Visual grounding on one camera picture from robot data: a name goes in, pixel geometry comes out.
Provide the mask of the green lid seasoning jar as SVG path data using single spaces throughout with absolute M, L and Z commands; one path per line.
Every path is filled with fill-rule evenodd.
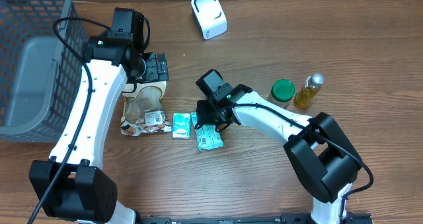
M 268 101 L 281 108 L 287 108 L 294 94 L 294 84 L 290 80 L 280 79 L 272 85 Z

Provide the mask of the brown white snack bag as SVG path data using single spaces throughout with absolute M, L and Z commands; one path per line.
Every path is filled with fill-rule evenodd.
M 127 84 L 122 92 L 124 109 L 121 117 L 122 135 L 137 137 L 142 134 L 171 132 L 161 105 L 165 95 L 166 81 L 140 84 L 135 87 Z

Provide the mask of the teal white tissue packet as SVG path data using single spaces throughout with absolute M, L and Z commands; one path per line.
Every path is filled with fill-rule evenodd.
M 191 118 L 188 113 L 173 114 L 173 139 L 190 139 Z

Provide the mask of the yellow dish soap bottle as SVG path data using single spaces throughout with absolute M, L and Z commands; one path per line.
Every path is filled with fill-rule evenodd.
M 312 98 L 320 91 L 325 79 L 322 74 L 315 73 L 306 78 L 304 85 L 294 96 L 294 106 L 306 109 Z

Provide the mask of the teal tissue pack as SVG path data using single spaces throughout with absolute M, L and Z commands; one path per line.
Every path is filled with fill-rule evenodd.
M 194 128 L 196 133 L 199 151 L 209 151 L 224 146 L 223 140 L 213 125 L 203 125 L 201 128 Z

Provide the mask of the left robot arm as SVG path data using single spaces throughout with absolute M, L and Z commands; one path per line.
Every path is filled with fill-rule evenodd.
M 112 24 L 91 36 L 75 57 L 81 81 L 71 113 L 47 161 L 34 161 L 29 179 L 37 211 L 78 223 L 140 223 L 138 211 L 118 201 L 116 183 L 102 169 L 104 142 L 122 93 L 164 89 L 169 78 L 164 54 L 147 52 L 148 19 L 115 8 Z

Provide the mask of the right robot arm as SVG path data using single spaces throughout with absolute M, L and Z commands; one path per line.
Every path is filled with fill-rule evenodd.
M 369 214 L 346 210 L 346 200 L 363 161 L 334 118 L 296 114 L 264 100 L 250 87 L 232 87 L 211 69 L 196 85 L 205 99 L 197 103 L 195 128 L 231 124 L 255 128 L 282 144 L 298 180 L 313 198 L 309 213 L 285 213 L 277 223 L 371 223 Z

